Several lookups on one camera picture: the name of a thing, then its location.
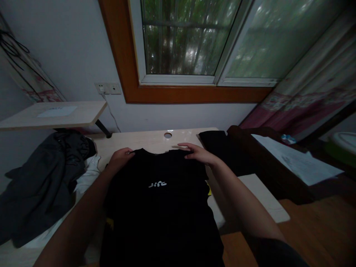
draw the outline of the hole in desk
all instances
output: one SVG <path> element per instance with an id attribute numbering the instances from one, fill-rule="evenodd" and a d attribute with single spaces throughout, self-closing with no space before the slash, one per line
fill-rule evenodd
<path id="1" fill-rule="evenodd" d="M 172 134 L 171 134 L 171 133 L 165 133 L 165 134 L 164 134 L 164 137 L 167 138 L 167 139 L 169 139 L 169 138 L 172 137 Z"/>

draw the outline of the person's hand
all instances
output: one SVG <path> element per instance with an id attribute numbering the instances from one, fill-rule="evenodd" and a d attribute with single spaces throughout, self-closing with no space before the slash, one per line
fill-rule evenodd
<path id="1" fill-rule="evenodd" d="M 212 153 L 206 151 L 204 148 L 201 148 L 197 145 L 193 145 L 191 143 L 179 143 L 179 146 L 187 146 L 187 148 L 183 148 L 182 150 L 191 151 L 192 154 L 186 155 L 184 158 L 186 159 L 196 159 L 204 164 L 209 164 L 214 166 L 219 162 L 219 158 Z"/>
<path id="2" fill-rule="evenodd" d="M 135 155 L 135 153 L 130 153 L 133 150 L 131 148 L 122 148 L 112 154 L 109 164 L 105 170 L 111 172 L 113 175 L 118 173 L 126 165 L 126 163 Z"/>

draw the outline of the white desk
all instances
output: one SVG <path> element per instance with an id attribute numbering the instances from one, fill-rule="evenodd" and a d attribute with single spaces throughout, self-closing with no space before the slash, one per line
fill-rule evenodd
<path id="1" fill-rule="evenodd" d="M 50 108 L 76 106 L 67 116 L 38 118 Z M 0 131 L 26 129 L 73 128 L 94 125 L 107 106 L 106 101 L 43 102 L 36 103 L 0 122 Z"/>
<path id="2" fill-rule="evenodd" d="M 105 165 L 109 162 L 112 154 L 118 149 L 125 147 L 129 147 L 133 150 L 144 148 L 148 152 L 161 154 L 167 152 L 168 150 L 178 149 L 178 143 L 192 143 L 203 147 L 198 138 L 198 134 L 205 131 L 217 130 L 217 128 L 197 128 L 151 132 L 113 133 L 110 139 L 106 139 L 103 134 L 88 135 L 88 137 L 93 139 L 96 144 L 98 155 L 101 156 L 98 168 L 102 171 L 104 170 Z M 172 135 L 171 138 L 164 137 L 164 134 L 167 132 Z M 224 194 L 221 191 L 211 169 L 206 167 L 206 170 L 209 177 L 208 182 L 212 191 L 212 196 L 208 198 L 208 205 L 214 213 L 214 219 L 218 228 L 220 229 L 224 226 L 221 233 L 232 233 L 237 231 L 237 221 L 234 209 L 224 197 Z M 289 215 L 273 197 L 265 185 L 259 180 L 259 178 L 255 174 L 247 176 L 241 177 L 241 181 L 261 201 L 275 222 L 281 223 L 288 221 L 290 219 Z"/>
<path id="3" fill-rule="evenodd" d="M 103 134 L 87 135 L 92 138 L 96 145 L 98 155 L 101 156 L 98 168 L 103 170 L 109 162 L 112 154 L 121 148 L 129 147 L 133 150 L 144 148 L 148 152 L 161 154 L 168 150 L 178 149 L 178 143 L 192 143 L 198 146 L 203 146 L 198 139 L 198 134 L 205 131 L 217 131 L 217 128 L 197 128 L 184 130 L 166 130 L 166 131 L 151 131 L 151 132 L 129 132 L 129 133 L 113 133 L 110 139 L 105 138 Z M 164 134 L 169 132 L 171 138 L 165 138 Z M 225 218 L 222 215 L 214 198 L 214 190 L 212 196 L 208 198 L 208 205 L 214 213 L 215 222 L 220 228 L 225 224 Z"/>

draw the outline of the wooden window frame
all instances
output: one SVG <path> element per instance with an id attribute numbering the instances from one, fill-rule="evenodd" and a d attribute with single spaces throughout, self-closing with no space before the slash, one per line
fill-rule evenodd
<path id="1" fill-rule="evenodd" d="M 141 85 L 129 0 L 99 0 L 126 103 L 259 103 L 271 87 Z"/>

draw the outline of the paper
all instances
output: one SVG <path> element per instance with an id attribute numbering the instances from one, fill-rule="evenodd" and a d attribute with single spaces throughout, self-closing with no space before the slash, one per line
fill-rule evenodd
<path id="1" fill-rule="evenodd" d="M 329 178 L 337 178 L 335 176 L 343 172 L 340 169 L 313 158 L 310 154 L 299 152 L 269 137 L 254 134 L 252 134 L 252 136 L 308 186 Z"/>
<path id="2" fill-rule="evenodd" d="M 49 108 L 45 112 L 37 115 L 37 118 L 47 118 L 47 117 L 61 117 L 68 116 L 71 114 L 77 107 L 76 106 L 59 106 L 54 108 Z"/>

